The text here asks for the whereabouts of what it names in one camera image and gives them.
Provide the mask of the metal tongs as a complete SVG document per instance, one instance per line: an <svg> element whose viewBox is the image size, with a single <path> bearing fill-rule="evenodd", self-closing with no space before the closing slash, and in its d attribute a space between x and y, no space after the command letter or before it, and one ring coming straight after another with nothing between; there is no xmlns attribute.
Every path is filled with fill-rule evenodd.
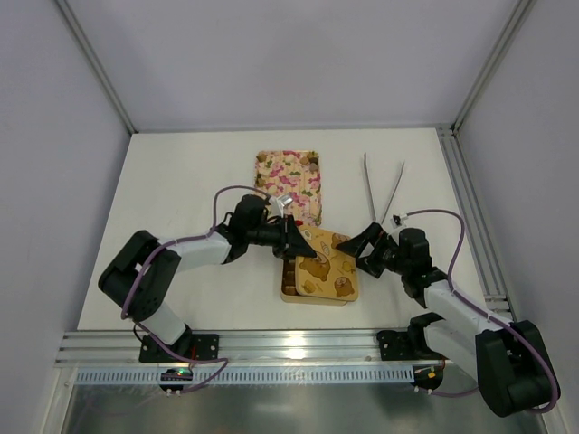
<svg viewBox="0 0 579 434"><path fill-rule="evenodd" d="M387 201L386 201L386 204L384 207L384 211L382 212L381 217L378 217L377 213L376 213L375 199L374 199L374 195L373 195L372 183L370 180L370 171L369 171L368 154L367 153L363 153L362 168L363 168L363 181L364 181L366 198L368 201L368 209L369 209L371 220L373 222L378 222L379 224L384 224L386 217L388 216L388 213L390 211L390 208L392 207L394 199L397 195L399 186L402 182L404 169L405 169L405 162L402 161L398 165L397 175L394 179L393 186L392 186L391 191L388 195L388 198L387 198Z"/></svg>

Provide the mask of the silver tin lid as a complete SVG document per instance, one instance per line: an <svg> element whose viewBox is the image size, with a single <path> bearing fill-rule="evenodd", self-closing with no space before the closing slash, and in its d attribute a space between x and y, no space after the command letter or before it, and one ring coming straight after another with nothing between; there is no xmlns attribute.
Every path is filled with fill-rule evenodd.
<svg viewBox="0 0 579 434"><path fill-rule="evenodd" d="M337 249L338 244L350 237L307 225L300 226L299 232L317 256L296 258L297 296L330 306L356 302L359 297L356 261Z"/></svg>

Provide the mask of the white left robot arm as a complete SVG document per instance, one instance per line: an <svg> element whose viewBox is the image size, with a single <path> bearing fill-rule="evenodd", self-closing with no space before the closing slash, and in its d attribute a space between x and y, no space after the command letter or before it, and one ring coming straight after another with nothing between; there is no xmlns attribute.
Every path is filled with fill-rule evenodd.
<svg viewBox="0 0 579 434"><path fill-rule="evenodd" d="M135 232L100 275L100 291L121 309L121 316L146 331L139 360L201 361L198 337L166 303L174 276L207 265L229 264L251 245L265 246L276 258L314 259L317 253L284 212L290 198L245 194L203 235L162 241Z"/></svg>

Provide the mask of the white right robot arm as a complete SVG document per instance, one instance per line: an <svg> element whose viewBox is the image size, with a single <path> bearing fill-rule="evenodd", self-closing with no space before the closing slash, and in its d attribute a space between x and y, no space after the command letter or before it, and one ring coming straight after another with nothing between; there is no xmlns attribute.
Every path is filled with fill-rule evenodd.
<svg viewBox="0 0 579 434"><path fill-rule="evenodd" d="M408 297L427 311L408 326L413 351L457 364L496 415L555 407L560 386L538 328L498 316L464 294L450 272L434 266L423 230L402 225L388 233L373 222L337 249L374 278L385 271L400 276Z"/></svg>

